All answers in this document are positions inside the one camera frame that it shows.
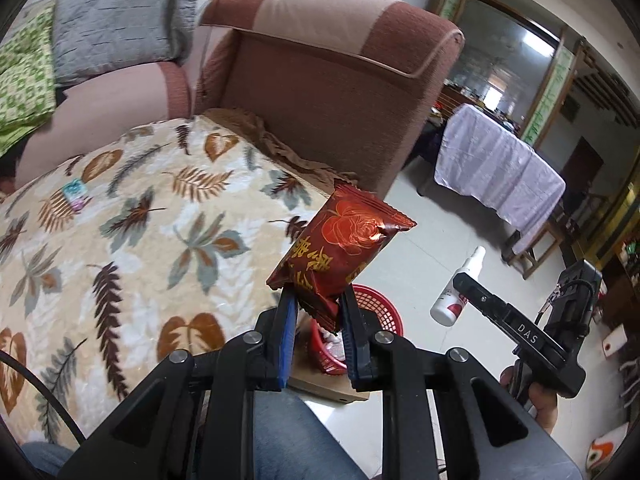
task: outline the tiled floor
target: tiled floor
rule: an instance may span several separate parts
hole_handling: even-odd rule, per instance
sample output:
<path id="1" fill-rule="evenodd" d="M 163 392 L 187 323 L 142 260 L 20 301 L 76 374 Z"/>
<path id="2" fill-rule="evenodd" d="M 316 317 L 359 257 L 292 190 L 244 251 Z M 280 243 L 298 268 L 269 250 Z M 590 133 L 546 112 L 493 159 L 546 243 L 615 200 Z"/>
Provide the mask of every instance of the tiled floor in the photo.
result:
<path id="1" fill-rule="evenodd" d="M 418 160 L 396 179 L 386 200 L 417 221 L 418 226 L 399 234 L 357 282 L 376 288 L 392 301 L 402 316 L 404 336 L 417 347 L 445 352 L 462 346 L 497 377 L 514 362 L 510 339 L 472 306 L 466 307 L 453 327 L 444 328 L 429 315 L 433 301 L 466 256 L 476 245 L 483 245 L 486 256 L 479 281 L 534 318 L 564 269 L 562 256 L 556 251 L 528 280 L 523 280 L 516 269 L 500 259 L 499 247 L 510 234 L 509 226 L 475 199 L 436 183 L 430 185 L 426 197 L 420 197 L 415 186 L 429 171 L 433 169 Z M 584 467 L 591 440 L 620 425 L 624 412 L 618 400 L 622 385 L 617 365 L 605 361 L 600 327 L 593 323 L 579 361 L 587 371 L 587 380 L 575 399 L 560 400 L 553 437 L 578 466 Z M 367 475 L 380 471 L 380 394 L 346 406 L 305 399 Z"/>

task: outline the doorway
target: doorway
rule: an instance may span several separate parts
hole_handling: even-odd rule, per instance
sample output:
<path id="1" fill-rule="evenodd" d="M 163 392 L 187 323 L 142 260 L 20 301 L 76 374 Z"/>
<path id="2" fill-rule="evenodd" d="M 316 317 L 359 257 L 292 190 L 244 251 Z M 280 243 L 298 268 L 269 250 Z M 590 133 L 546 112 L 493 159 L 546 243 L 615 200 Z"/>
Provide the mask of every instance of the doorway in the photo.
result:
<path id="1" fill-rule="evenodd" d="M 580 137 L 574 152 L 560 171 L 560 176 L 567 189 L 587 191 L 603 164 L 602 157 L 593 146 L 584 137 Z"/>

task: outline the human hand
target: human hand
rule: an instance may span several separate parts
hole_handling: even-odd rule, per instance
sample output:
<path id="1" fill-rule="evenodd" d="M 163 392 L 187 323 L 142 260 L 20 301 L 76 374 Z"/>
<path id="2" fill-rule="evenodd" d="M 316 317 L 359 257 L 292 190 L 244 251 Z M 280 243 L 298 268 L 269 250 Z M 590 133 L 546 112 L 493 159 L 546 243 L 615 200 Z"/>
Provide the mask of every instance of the human hand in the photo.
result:
<path id="1" fill-rule="evenodd" d="M 500 374 L 500 385 L 506 388 L 512 377 L 513 366 L 509 366 Z M 558 394 L 541 384 L 533 383 L 529 387 L 529 399 L 535 409 L 538 410 L 536 422 L 543 430 L 551 434 L 558 420 Z"/>

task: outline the spray bottle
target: spray bottle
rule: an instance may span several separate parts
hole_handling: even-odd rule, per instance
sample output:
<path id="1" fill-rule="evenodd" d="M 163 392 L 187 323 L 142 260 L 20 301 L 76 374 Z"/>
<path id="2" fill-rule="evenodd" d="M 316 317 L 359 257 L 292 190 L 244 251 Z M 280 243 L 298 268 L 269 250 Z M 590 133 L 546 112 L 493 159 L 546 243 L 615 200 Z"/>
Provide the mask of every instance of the spray bottle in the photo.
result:
<path id="1" fill-rule="evenodd" d="M 431 307 L 431 317 L 441 325 L 452 326 L 466 305 L 466 298 L 453 288 L 453 278 L 460 272 L 466 272 L 474 280 L 477 280 L 485 253 L 484 247 L 476 247 L 474 253 L 465 260 L 462 267 L 453 273 L 449 283 Z"/>

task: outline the red basket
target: red basket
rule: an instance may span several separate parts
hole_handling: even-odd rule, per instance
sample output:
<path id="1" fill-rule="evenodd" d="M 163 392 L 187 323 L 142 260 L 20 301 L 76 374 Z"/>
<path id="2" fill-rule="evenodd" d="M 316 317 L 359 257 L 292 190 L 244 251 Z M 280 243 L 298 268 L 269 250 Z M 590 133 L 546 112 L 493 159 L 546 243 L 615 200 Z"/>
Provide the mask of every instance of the red basket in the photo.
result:
<path id="1" fill-rule="evenodd" d="M 378 291 L 368 286 L 353 285 L 353 291 L 355 292 L 358 306 L 375 312 L 378 315 L 383 330 L 389 330 L 398 335 L 403 335 L 402 320 L 393 303 Z M 338 359 L 329 354 L 324 348 L 318 323 L 315 319 L 311 320 L 311 337 L 309 338 L 307 349 L 309 358 L 315 362 L 325 374 L 341 375 L 347 373 L 347 365 L 342 361 L 338 361 Z"/>

